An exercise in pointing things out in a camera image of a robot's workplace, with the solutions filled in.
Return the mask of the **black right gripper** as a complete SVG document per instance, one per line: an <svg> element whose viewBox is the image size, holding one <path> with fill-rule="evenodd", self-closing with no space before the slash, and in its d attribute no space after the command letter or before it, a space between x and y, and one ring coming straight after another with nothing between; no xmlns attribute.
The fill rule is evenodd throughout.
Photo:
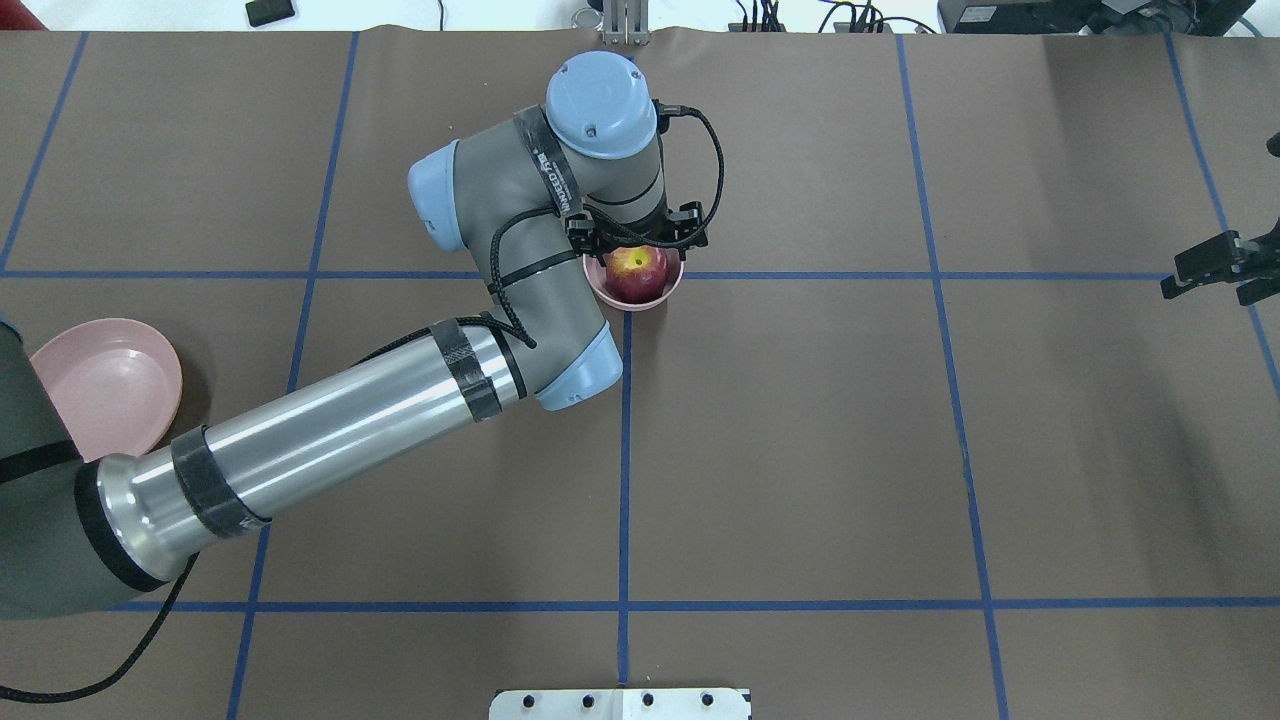
<svg viewBox="0 0 1280 720"><path fill-rule="evenodd" d="M1175 273L1161 279L1166 300L1176 299L1206 284L1239 284L1236 299L1249 307L1280 295L1279 220L1274 228L1252 240L1225 231L1174 258Z"/></svg>

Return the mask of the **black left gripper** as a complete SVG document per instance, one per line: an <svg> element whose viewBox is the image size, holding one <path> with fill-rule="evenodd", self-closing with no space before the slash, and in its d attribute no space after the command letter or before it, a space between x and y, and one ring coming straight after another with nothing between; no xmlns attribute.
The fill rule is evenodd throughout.
<svg viewBox="0 0 1280 720"><path fill-rule="evenodd" d="M603 263L603 251L650 246L675 251L708 246L707 218L699 201L685 202L678 209L658 206L631 222L608 213L608 208L591 205L564 219L564 233L571 249L580 258Z"/></svg>

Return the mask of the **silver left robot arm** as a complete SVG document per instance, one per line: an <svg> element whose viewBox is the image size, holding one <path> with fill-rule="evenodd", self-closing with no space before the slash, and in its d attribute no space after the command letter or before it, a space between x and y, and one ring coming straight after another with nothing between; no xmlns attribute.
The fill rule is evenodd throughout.
<svg viewBox="0 0 1280 720"><path fill-rule="evenodd" d="M626 56L581 53L545 100L416 161L430 237L474 259L494 305L140 457L87 460L3 323L3 618L99 611L175 584L197 553L252 534L416 446L534 397L571 407L623 361L581 260L707 245L714 211L666 199L662 135L696 108L652 97Z"/></svg>

